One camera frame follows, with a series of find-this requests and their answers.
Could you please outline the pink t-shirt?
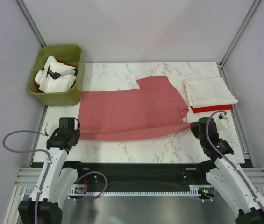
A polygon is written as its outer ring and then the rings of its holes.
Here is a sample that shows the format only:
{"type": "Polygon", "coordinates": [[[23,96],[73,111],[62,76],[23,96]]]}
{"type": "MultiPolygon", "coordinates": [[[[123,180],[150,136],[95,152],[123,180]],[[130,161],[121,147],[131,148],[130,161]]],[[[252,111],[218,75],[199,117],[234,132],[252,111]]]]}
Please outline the pink t-shirt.
{"type": "Polygon", "coordinates": [[[144,140],[190,127],[188,106],[168,77],[150,76],[137,83],[138,89],[83,92],[80,139],[144,140]]]}

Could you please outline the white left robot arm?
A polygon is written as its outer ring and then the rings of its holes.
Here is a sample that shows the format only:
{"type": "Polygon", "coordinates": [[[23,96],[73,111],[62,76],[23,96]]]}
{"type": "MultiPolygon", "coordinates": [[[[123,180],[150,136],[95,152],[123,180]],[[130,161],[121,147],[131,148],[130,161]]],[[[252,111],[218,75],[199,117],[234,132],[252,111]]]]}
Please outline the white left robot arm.
{"type": "Polygon", "coordinates": [[[62,206],[74,183],[85,178],[80,161],[69,161],[70,150],[80,138],[80,122],[74,117],[61,117],[59,126],[47,139],[47,159],[28,200],[18,207],[24,224],[59,224],[62,206]]]}

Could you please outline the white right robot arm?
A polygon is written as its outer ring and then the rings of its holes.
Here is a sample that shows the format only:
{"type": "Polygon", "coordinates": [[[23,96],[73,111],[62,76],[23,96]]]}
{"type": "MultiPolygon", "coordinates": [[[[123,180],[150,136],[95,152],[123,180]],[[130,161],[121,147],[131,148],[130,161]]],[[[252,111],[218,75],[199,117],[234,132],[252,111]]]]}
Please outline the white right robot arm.
{"type": "Polygon", "coordinates": [[[200,118],[190,129],[209,157],[199,163],[197,180],[216,189],[233,211],[237,224],[264,224],[264,197],[238,164],[231,146],[219,137],[214,119],[200,118]]]}

